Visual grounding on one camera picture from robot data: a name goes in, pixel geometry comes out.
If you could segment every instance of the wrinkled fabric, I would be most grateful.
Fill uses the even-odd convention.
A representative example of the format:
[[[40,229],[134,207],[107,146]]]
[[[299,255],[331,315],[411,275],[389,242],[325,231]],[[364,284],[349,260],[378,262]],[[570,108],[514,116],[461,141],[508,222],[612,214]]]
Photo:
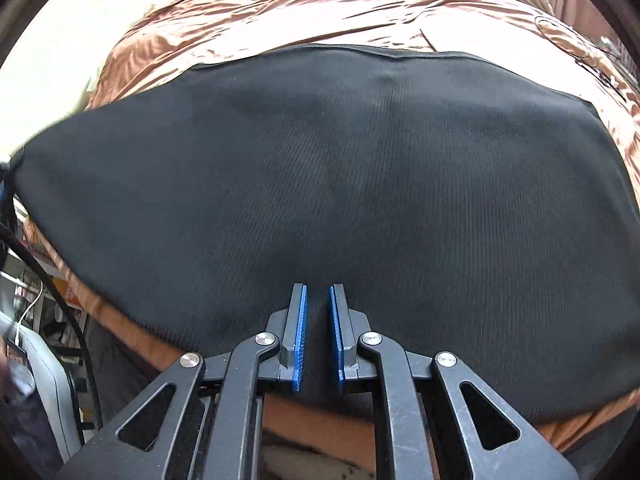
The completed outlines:
[[[591,0],[549,0],[556,17],[571,25],[580,34],[598,43],[605,36],[615,40],[618,35]]]
[[[528,14],[543,14],[516,0],[178,0],[141,20],[114,48],[88,107],[158,86],[194,64],[297,43],[432,52],[416,20],[441,6],[521,26]]]

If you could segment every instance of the cord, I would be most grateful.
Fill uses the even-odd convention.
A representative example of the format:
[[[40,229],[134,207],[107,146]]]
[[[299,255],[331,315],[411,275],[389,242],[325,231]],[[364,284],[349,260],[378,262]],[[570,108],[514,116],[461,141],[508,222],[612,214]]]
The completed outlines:
[[[36,299],[31,301],[31,304],[24,310],[24,312],[20,316],[20,319],[18,320],[18,325],[15,327],[15,341],[14,342],[15,342],[16,346],[20,346],[20,326],[22,325],[22,322],[24,321],[24,318],[27,316],[27,314],[31,310],[31,307],[33,305],[35,305],[36,303],[38,303],[38,300],[40,299],[40,296],[42,296],[42,291],[43,290],[44,290],[44,283],[42,283],[42,280],[40,280],[40,292],[36,296]]]
[[[536,16],[534,21],[536,23],[536,27],[538,29],[538,32],[540,33],[540,35],[543,38],[545,38],[547,41],[551,42],[553,45],[558,47],[564,53],[568,54],[569,56],[572,56],[575,59],[575,61],[578,64],[578,66],[580,66],[583,69],[587,70],[587,72],[591,73],[591,75],[593,75],[594,77],[599,79],[599,81],[603,85],[606,85],[609,88],[611,88],[616,94],[618,94],[620,96],[620,98],[623,101],[625,101],[625,102],[629,101],[629,99],[626,98],[626,96],[620,91],[620,89],[616,87],[616,85],[614,83],[615,79],[612,81],[610,78],[607,78],[603,74],[602,70],[598,68],[597,62],[596,62],[596,65],[591,65],[591,64],[588,63],[588,60],[593,55],[593,51],[592,51],[591,47],[593,47],[596,50],[599,50],[603,54],[606,54],[607,57],[608,56],[613,57],[613,59],[611,59],[611,57],[609,57],[609,60],[613,64],[613,67],[621,73],[621,75],[623,77],[623,80],[632,88],[632,90],[635,91],[637,86],[638,86],[638,83],[633,81],[633,76],[631,74],[629,74],[631,76],[631,79],[629,79],[628,77],[625,77],[623,72],[627,72],[628,73],[628,69],[622,64],[619,55],[617,55],[617,54],[615,54],[615,53],[613,53],[613,52],[611,52],[609,50],[606,50],[603,47],[597,46],[592,41],[588,40],[583,35],[579,34],[575,30],[573,30],[571,27],[566,25],[565,23],[559,22],[555,18],[551,18],[549,16]],[[574,54],[573,52],[570,52],[567,48],[564,48],[560,44],[556,43],[542,29],[542,27],[540,25],[540,23],[542,23],[542,22],[547,22],[547,23],[550,23],[551,25],[557,26],[558,28],[563,28],[568,34],[572,34],[576,40],[580,41],[584,45],[584,49],[585,49],[585,51],[587,51],[587,54],[585,54],[584,56],[578,56],[577,54]]]
[[[86,366],[86,378],[91,389],[91,396],[94,402],[95,412],[95,425],[98,430],[102,429],[102,409],[100,407],[100,399],[98,398],[98,391],[95,387],[94,367],[89,355],[89,349],[87,348],[82,329],[78,325],[76,316],[71,311],[71,307],[66,304],[66,301],[62,298],[56,287],[53,285],[47,271],[42,268],[36,258],[17,240],[14,234],[5,225],[0,224],[0,241],[9,247],[25,264],[27,264],[33,272],[40,278],[43,285],[47,287],[48,291],[56,300],[56,303],[62,310],[62,313],[67,318],[71,329],[76,334],[78,343],[80,344],[80,351],[82,352],[82,358],[84,359],[84,365]]]

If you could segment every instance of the triangular cutout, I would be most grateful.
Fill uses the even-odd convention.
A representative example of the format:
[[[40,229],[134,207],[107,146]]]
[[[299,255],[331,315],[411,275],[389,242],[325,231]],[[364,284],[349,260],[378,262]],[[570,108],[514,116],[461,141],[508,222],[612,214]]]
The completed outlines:
[[[142,451],[151,451],[174,393],[174,384],[168,384],[156,393],[156,396],[118,432],[118,438]]]
[[[472,383],[460,384],[460,391],[484,449],[492,451],[519,439],[520,430],[511,424]]]

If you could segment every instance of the white cable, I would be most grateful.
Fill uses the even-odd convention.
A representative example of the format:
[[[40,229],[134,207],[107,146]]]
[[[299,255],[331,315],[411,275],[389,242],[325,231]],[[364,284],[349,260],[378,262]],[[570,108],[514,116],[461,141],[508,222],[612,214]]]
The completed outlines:
[[[36,299],[31,301],[31,304],[24,310],[24,312],[22,313],[22,315],[20,316],[20,320],[18,321],[18,325],[15,327],[15,345],[17,347],[20,346],[20,325],[22,324],[22,322],[24,321],[24,317],[27,315],[27,313],[31,310],[31,307],[33,305],[35,305],[36,303],[38,303],[38,300],[40,299],[40,296],[42,296],[42,291],[44,290],[44,283],[42,282],[42,280],[40,280],[40,292],[38,293],[38,295],[36,296]]]

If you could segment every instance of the black fabric cover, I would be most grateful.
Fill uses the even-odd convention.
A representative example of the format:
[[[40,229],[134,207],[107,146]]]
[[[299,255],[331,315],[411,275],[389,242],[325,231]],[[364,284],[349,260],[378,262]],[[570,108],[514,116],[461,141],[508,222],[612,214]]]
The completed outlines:
[[[107,423],[149,386],[158,371],[92,317],[87,319],[84,336]]]
[[[18,194],[89,286],[188,350],[309,286],[406,350],[455,352],[530,420],[640,386],[640,230],[593,106],[459,53],[308,45],[194,67],[30,141]]]

